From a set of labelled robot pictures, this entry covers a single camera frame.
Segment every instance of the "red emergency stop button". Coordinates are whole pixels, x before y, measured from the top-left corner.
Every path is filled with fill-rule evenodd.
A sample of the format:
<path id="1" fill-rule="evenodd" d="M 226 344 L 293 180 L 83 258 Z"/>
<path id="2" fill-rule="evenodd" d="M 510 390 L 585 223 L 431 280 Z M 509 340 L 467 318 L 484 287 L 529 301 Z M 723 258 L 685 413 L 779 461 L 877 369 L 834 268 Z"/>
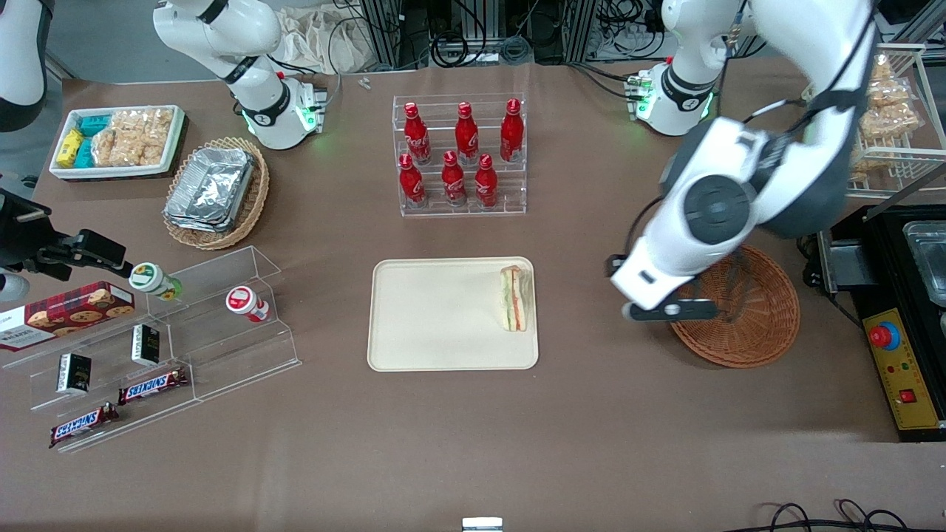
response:
<path id="1" fill-rule="evenodd" d="M 881 322 L 867 332 L 870 343 L 881 349 L 892 351 L 900 346 L 900 331 L 890 322 Z"/>

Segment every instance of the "white bottle with red label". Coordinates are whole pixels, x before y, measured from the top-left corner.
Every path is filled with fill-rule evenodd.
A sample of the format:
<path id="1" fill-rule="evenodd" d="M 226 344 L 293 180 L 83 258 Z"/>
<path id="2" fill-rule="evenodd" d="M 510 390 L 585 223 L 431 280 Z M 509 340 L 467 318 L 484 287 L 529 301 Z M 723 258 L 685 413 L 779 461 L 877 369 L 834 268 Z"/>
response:
<path id="1" fill-rule="evenodd" d="M 227 294 L 227 309 L 234 314 L 246 316 L 254 323 L 270 318 L 270 304 L 248 286 L 238 286 Z"/>

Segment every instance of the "control panel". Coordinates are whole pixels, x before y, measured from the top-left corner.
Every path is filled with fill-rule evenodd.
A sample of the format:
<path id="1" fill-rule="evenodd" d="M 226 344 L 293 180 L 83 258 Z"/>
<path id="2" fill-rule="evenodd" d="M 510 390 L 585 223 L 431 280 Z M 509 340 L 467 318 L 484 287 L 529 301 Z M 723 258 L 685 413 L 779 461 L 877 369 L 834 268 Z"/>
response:
<path id="1" fill-rule="evenodd" d="M 939 417 L 917 367 L 897 309 L 864 320 L 874 363 L 901 430 L 936 429 Z"/>

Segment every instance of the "cookie box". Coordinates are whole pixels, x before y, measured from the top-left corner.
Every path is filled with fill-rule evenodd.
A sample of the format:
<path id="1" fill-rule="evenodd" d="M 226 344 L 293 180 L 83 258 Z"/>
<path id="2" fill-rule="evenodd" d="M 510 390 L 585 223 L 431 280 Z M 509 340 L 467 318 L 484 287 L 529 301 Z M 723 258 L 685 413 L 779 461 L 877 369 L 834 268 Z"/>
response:
<path id="1" fill-rule="evenodd" d="M 19 351 L 134 312 L 134 296 L 106 281 L 0 312 L 0 348 Z"/>

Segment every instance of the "aluminum foil container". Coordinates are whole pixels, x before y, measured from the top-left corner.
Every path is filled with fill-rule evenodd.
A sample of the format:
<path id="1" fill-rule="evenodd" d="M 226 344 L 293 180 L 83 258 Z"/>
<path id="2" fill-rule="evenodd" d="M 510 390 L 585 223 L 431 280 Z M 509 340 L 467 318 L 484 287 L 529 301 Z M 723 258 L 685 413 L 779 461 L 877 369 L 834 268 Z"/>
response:
<path id="1" fill-rule="evenodd" d="M 198 231 L 233 229 L 253 166 L 253 156 L 240 149 L 198 150 L 167 200 L 165 218 Z"/>

